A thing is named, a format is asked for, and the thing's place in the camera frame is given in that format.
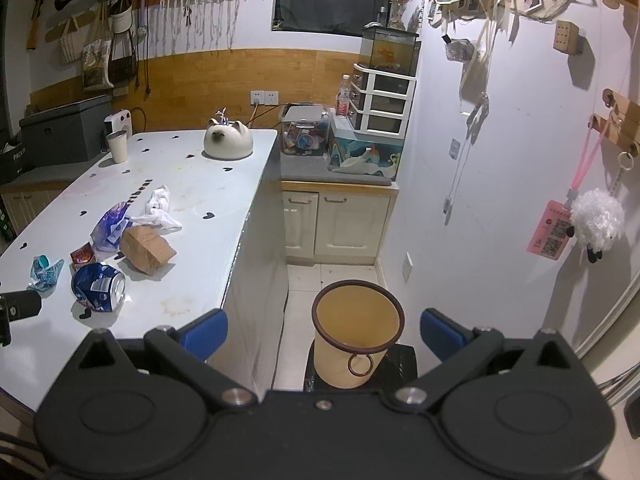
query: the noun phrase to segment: brown trash can rim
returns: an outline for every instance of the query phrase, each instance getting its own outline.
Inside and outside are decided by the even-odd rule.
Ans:
[[[325,294],[334,290],[334,288],[338,288],[339,286],[346,286],[346,285],[357,285],[357,286],[372,288],[373,290],[385,296],[393,304],[393,306],[396,308],[396,312],[398,312],[399,325],[398,325],[398,333],[395,336],[393,336],[391,341],[380,346],[375,346],[373,348],[358,348],[355,346],[349,346],[349,345],[345,345],[344,343],[341,343],[337,339],[331,337],[326,332],[326,330],[322,328],[322,326],[320,325],[320,321],[318,320],[318,304],[320,303],[320,300],[324,298]],[[311,319],[314,322],[314,326],[316,327],[316,330],[322,336],[322,339],[327,341],[330,345],[335,346],[336,348],[342,350],[343,352],[348,352],[350,354],[366,355],[366,354],[377,354],[378,352],[382,352],[383,350],[390,348],[391,345],[395,344],[398,341],[398,339],[400,339],[400,336],[402,335],[402,331],[404,330],[404,311],[402,310],[402,306],[400,305],[399,301],[396,300],[396,297],[393,294],[391,294],[391,292],[386,290],[386,288],[376,285],[375,283],[365,282],[364,280],[342,280],[341,282],[335,282],[335,283],[332,283],[331,285],[327,285],[323,290],[318,292],[318,295],[314,300],[313,307],[311,308]]]

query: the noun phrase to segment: beige trash can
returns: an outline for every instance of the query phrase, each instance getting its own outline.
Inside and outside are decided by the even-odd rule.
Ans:
[[[381,286],[361,280],[326,286],[314,301],[311,317],[316,372],[343,389],[366,383],[404,329],[398,300]]]

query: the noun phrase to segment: blue aluminum can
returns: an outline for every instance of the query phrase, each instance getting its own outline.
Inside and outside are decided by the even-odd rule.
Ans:
[[[124,301],[125,278],[118,269],[89,264],[78,269],[71,282],[78,301],[94,312],[113,312]]]

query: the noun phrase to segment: drawer organizer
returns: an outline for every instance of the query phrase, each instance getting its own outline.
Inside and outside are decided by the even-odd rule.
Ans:
[[[415,77],[353,65],[348,118],[354,130],[404,139],[414,100]]]

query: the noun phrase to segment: barcode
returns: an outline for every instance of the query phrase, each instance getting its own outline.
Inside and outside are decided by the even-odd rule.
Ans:
[[[91,290],[94,292],[108,292],[112,280],[113,278],[101,278],[100,280],[95,280],[91,284]]]
[[[556,222],[556,225],[551,231],[550,236],[555,236],[556,238],[560,238],[561,240],[564,240],[564,238],[566,237],[566,230],[570,225],[571,225],[571,222],[568,222],[567,220],[558,219],[558,221]]]
[[[554,240],[553,238],[548,238],[545,246],[542,248],[540,254],[543,256],[555,257],[562,246],[562,242],[559,240]]]

